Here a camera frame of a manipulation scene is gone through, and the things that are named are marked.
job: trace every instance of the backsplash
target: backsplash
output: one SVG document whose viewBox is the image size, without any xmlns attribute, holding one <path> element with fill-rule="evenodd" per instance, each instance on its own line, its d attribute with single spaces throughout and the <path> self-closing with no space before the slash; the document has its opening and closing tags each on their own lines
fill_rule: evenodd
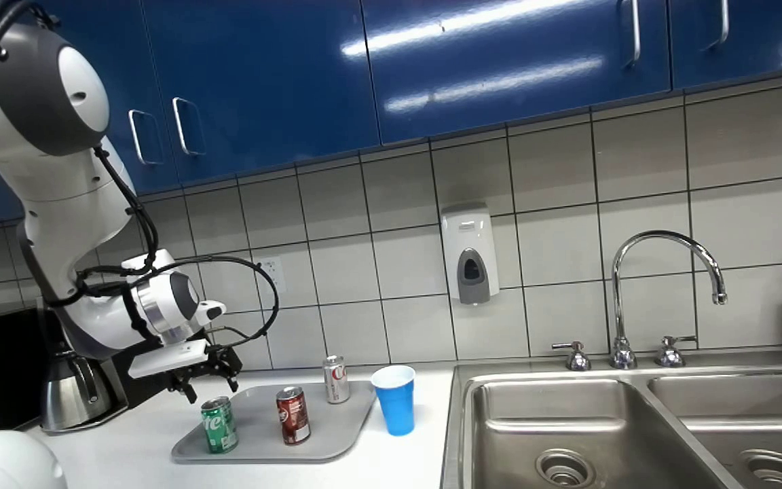
<svg viewBox="0 0 782 489">
<path fill-rule="evenodd" d="M 493 219 L 503 292 L 449 299 L 439 210 L 484 201 Z M 645 229 L 702 242 L 724 268 L 728 303 L 667 242 L 635 246 L 622 303 L 635 351 L 666 334 L 698 347 L 782 345 L 782 78 L 640 106 L 511 125 L 259 178 L 153 199 L 180 254 L 235 252 L 280 276 L 269 340 L 248 370 L 546 355 L 580 340 L 609 351 L 610 257 Z M 39 291 L 0 226 L 0 311 Z M 127 229 L 93 261 L 139 252 Z M 225 267 L 188 267 L 221 324 L 261 325 L 269 291 Z"/>
</svg>

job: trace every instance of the soda can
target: soda can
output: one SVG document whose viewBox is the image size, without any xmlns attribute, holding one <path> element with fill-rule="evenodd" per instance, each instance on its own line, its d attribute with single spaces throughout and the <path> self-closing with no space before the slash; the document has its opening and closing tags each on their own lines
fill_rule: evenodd
<svg viewBox="0 0 782 489">
<path fill-rule="evenodd" d="M 347 371 L 344 371 L 344 358 L 341 355 L 328 355 L 322 362 L 322 378 L 326 378 L 328 404 L 347 401 L 351 387 L 347 387 Z"/>
<path fill-rule="evenodd" d="M 311 434 L 303 387 L 299 386 L 282 387 L 278 393 L 278 411 L 284 446 L 299 446 Z"/>
<path fill-rule="evenodd" d="M 227 398 L 204 401 L 200 425 L 208 454 L 225 454 L 240 443 Z"/>
</svg>

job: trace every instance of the countertop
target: countertop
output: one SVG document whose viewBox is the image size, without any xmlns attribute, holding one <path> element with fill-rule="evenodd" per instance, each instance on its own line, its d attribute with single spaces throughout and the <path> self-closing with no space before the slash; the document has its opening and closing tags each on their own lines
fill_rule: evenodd
<svg viewBox="0 0 782 489">
<path fill-rule="evenodd" d="M 449 420 L 451 367 L 420 367 L 416 381 L 416 431 L 386 434 L 374 404 L 359 443 L 326 465 L 174 465 L 172 447 L 200 420 L 200 401 L 227 393 L 223 381 L 195 382 L 197 401 L 180 393 L 157 393 L 125 415 L 73 434 L 47 438 L 66 468 L 70 489 L 436 489 L 443 478 L 443 446 Z M 242 374 L 240 387 L 267 382 L 314 382 L 320 371 Z"/>
</svg>

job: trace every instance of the plastic cup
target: plastic cup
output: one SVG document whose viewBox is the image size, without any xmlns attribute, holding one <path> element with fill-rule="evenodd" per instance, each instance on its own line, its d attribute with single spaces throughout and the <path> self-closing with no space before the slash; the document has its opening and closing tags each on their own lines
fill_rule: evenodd
<svg viewBox="0 0 782 489">
<path fill-rule="evenodd" d="M 379 397 L 389 434 L 409 434 L 416 430 L 416 370 L 404 364 L 383 367 L 370 378 L 370 382 Z"/>
</svg>

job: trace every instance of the cabinet handle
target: cabinet handle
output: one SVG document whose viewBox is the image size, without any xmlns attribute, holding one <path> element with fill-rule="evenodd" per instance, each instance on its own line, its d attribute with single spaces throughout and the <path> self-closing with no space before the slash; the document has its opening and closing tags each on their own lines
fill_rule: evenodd
<svg viewBox="0 0 782 489">
<path fill-rule="evenodd" d="M 633 60 L 629 64 L 640 61 L 640 4 L 639 0 L 629 0 L 629 14 L 633 14 Z"/>
<path fill-rule="evenodd" d="M 734 23 L 731 23 L 731 14 L 728 14 L 728 0 L 720 0 L 720 38 L 713 42 L 709 42 L 709 49 L 724 42 L 731 29 L 734 29 Z"/>
<path fill-rule="evenodd" d="M 147 113 L 147 112 L 127 108 L 130 140 L 132 140 L 132 146 L 136 146 L 139 163 L 140 163 L 140 165 L 154 165 L 154 159 L 149 159 L 147 151 L 144 151 L 144 140 L 140 140 L 140 129 L 139 129 L 139 117 L 153 118 L 153 113 Z"/>
<path fill-rule="evenodd" d="M 176 138 L 180 138 L 180 148 L 184 151 L 184 154 L 189 154 L 189 158 L 197 158 L 197 154 L 204 154 L 204 148 L 200 146 L 193 146 L 189 140 L 188 140 L 188 117 L 184 117 L 184 112 L 195 112 L 195 104 L 189 104 L 188 97 L 172 97 L 172 106 L 174 106 L 174 121 L 176 121 Z"/>
</svg>

